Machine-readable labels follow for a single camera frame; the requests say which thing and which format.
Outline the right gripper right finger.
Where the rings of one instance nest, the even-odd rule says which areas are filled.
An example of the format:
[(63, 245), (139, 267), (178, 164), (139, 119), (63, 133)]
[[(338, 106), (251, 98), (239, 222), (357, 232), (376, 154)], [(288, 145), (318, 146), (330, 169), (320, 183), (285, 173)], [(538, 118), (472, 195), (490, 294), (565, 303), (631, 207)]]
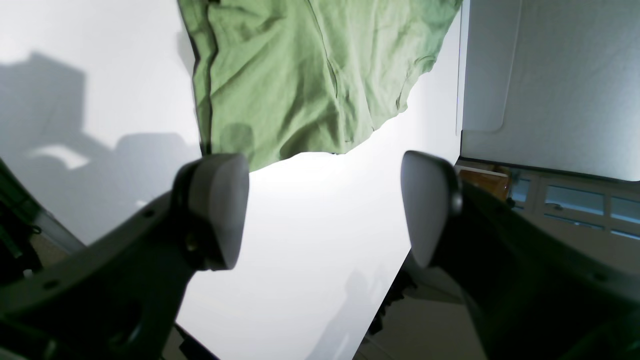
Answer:
[(461, 288), (490, 360), (637, 360), (639, 277), (546, 234), (445, 159), (402, 157), (411, 255)]

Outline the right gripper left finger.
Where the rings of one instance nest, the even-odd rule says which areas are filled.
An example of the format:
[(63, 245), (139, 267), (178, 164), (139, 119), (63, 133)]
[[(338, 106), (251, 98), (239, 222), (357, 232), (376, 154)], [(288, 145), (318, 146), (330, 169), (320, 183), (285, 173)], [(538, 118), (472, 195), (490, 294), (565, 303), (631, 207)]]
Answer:
[(91, 246), (1, 288), (3, 360), (157, 360), (198, 271), (242, 246), (249, 164), (215, 153)]

